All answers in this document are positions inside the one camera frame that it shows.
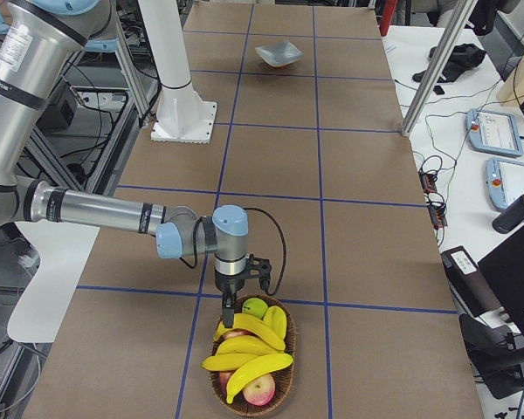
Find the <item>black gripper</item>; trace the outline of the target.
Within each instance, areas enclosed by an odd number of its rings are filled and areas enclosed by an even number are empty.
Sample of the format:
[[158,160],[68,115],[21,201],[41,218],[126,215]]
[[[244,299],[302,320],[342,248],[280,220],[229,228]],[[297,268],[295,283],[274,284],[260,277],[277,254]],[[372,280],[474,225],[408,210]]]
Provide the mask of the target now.
[[236,294],[241,290],[250,274],[241,272],[236,275],[225,275],[215,271],[215,285],[222,293],[222,321],[225,328],[233,328]]

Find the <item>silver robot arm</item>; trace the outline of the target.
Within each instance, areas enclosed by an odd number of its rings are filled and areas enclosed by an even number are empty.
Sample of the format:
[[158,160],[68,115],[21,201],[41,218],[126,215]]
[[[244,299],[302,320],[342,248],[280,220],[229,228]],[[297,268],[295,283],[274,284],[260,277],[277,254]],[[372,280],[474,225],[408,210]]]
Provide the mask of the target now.
[[184,206],[89,194],[53,153],[41,161],[47,181],[14,171],[71,57],[93,38],[121,34],[115,3],[12,1],[9,9],[12,22],[0,47],[0,226],[46,220],[108,227],[154,237],[161,258],[212,254],[222,321],[232,327],[250,270],[243,209],[225,205],[200,217]]

